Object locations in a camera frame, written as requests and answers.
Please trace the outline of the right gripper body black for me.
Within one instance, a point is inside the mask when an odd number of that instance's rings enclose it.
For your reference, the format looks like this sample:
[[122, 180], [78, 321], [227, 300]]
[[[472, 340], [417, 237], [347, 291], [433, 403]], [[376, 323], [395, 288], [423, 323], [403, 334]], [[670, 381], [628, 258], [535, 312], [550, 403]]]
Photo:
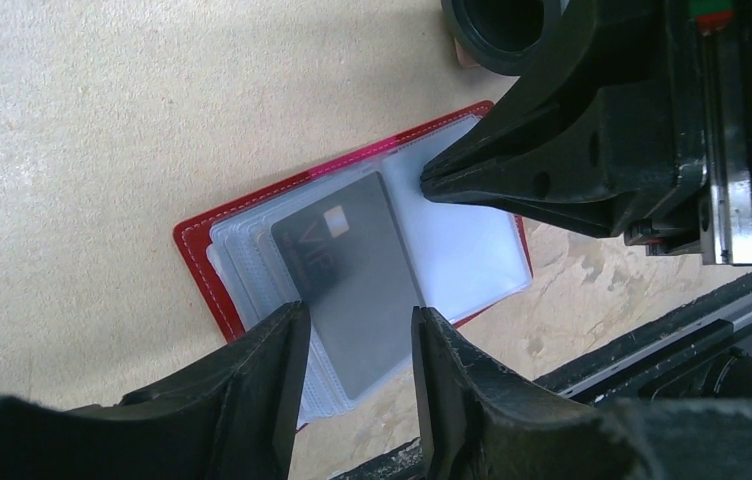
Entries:
[[666, 1], [662, 16], [677, 182], [627, 242], [752, 265], [752, 1]]

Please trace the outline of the red leather card holder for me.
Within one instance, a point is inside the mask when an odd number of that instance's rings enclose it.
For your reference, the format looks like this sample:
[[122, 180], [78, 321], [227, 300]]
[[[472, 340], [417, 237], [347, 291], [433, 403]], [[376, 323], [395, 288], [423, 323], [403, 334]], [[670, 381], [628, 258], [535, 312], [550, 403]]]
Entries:
[[178, 223], [180, 251], [225, 339], [303, 301], [312, 333], [299, 424], [345, 414], [411, 357], [411, 312], [462, 325], [527, 289], [523, 222], [424, 198], [424, 165], [488, 101], [348, 152]]

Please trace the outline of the dark grey VIP card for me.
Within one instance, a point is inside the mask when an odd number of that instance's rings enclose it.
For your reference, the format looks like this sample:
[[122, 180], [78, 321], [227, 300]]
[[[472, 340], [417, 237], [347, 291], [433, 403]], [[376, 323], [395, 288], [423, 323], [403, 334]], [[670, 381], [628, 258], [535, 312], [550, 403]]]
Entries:
[[271, 237], [351, 402], [411, 354], [421, 305], [383, 177], [372, 172], [280, 219]]

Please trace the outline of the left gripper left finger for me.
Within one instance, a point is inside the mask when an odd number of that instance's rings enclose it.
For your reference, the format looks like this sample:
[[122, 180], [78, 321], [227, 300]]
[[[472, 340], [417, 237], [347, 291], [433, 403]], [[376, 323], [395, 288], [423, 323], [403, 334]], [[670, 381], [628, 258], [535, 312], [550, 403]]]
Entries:
[[113, 406], [0, 396], [0, 479], [284, 479], [310, 333], [308, 308], [288, 303]]

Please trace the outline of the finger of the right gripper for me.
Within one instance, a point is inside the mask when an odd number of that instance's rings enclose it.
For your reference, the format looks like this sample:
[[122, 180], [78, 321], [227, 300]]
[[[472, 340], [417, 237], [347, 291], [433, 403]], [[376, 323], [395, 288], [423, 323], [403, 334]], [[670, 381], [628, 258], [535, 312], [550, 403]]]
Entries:
[[657, 1], [573, 1], [527, 70], [421, 176], [430, 199], [610, 199], [674, 182]]
[[434, 202], [493, 207], [593, 238], [693, 239], [699, 223], [694, 196], [672, 205], [653, 189], [597, 201], [551, 202], [462, 191], [452, 185], [439, 186], [433, 179], [423, 181], [421, 187], [424, 196]]

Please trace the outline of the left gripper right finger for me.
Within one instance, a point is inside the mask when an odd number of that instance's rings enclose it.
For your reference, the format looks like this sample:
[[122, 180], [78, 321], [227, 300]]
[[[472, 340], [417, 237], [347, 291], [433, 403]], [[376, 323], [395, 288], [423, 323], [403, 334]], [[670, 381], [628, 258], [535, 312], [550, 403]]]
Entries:
[[413, 311], [411, 332], [428, 479], [752, 479], [752, 324], [714, 322], [578, 400], [432, 308]]

